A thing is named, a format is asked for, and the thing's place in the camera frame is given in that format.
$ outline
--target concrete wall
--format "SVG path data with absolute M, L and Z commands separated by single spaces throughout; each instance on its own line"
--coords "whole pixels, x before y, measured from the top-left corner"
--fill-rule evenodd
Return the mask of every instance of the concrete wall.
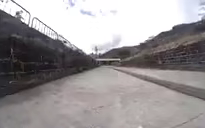
M 91 57 L 0 10 L 0 96 L 95 66 Z

